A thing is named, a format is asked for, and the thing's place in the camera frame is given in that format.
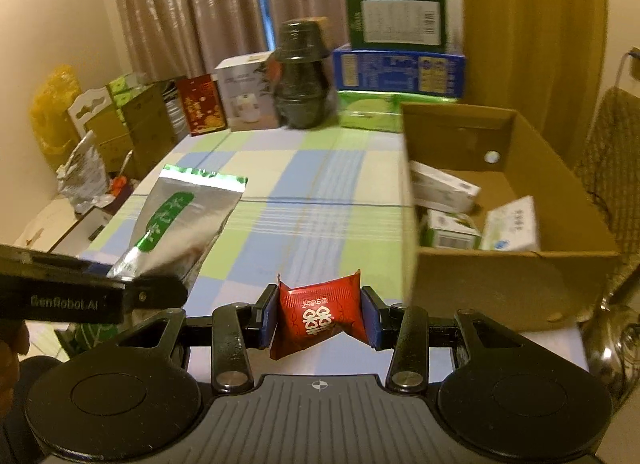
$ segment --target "red candy wrapper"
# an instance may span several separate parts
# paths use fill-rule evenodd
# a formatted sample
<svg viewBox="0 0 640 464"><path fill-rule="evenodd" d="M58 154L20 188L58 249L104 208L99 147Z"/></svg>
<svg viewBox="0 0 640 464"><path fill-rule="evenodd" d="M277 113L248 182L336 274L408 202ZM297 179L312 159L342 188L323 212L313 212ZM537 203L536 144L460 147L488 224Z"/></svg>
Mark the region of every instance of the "red candy wrapper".
<svg viewBox="0 0 640 464"><path fill-rule="evenodd" d="M367 335L360 312L360 270L342 279L290 289L280 281L278 326L271 358L304 350L338 332L364 343Z"/></svg>

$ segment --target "green label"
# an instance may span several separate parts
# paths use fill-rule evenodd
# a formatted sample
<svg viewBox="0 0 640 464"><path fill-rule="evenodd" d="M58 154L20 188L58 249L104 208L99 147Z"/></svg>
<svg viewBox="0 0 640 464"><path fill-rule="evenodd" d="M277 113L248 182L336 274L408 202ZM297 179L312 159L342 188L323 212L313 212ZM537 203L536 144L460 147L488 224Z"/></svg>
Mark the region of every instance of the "green label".
<svg viewBox="0 0 640 464"><path fill-rule="evenodd" d="M146 233L136 243L136 247L145 253L155 248L167 228L194 197L188 191L178 191L164 201L147 223Z"/></svg>

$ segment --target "table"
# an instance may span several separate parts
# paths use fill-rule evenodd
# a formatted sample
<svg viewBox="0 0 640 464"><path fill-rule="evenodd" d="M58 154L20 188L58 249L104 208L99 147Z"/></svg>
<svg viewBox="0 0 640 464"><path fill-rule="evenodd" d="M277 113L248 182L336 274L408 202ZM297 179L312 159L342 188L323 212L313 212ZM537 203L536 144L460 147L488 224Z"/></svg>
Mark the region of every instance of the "table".
<svg viewBox="0 0 640 464"><path fill-rule="evenodd" d="M207 316L225 303L253 303L280 274L290 287L324 282L360 268L362 285L402 300L401 134L343 129L234 132L187 137L135 190L82 258L113 264L126 251L136 218L166 163L244 175L249 182L205 260L185 310ZM527 334L586 368L577 328ZM384 380L391 351L375 352L344 333L272 361L250 349L262 373L362 374ZM430 381L452 370L448 349L431 349ZM193 348L189 367L208 381L210 349Z"/></svg>

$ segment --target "gray ribbed plate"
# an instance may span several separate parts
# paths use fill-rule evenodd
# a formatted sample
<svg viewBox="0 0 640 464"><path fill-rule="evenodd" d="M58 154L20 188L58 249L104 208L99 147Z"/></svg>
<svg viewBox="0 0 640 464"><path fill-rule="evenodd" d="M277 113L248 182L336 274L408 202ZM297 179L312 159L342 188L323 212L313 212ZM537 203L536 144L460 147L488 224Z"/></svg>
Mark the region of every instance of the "gray ribbed plate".
<svg viewBox="0 0 640 464"><path fill-rule="evenodd" d="M62 464L49 457L44 464ZM375 376L265 376L215 400L174 446L130 464L489 464L453 441L417 397Z"/></svg>

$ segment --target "yellow plastic bag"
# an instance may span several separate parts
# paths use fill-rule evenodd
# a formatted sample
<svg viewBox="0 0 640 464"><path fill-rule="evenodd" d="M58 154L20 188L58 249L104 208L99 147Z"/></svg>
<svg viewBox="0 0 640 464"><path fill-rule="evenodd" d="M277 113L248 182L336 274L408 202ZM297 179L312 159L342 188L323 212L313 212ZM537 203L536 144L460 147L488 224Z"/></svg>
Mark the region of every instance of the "yellow plastic bag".
<svg viewBox="0 0 640 464"><path fill-rule="evenodd" d="M57 67L33 98L31 128L53 171L64 165L80 136L66 110L82 93L71 66Z"/></svg>

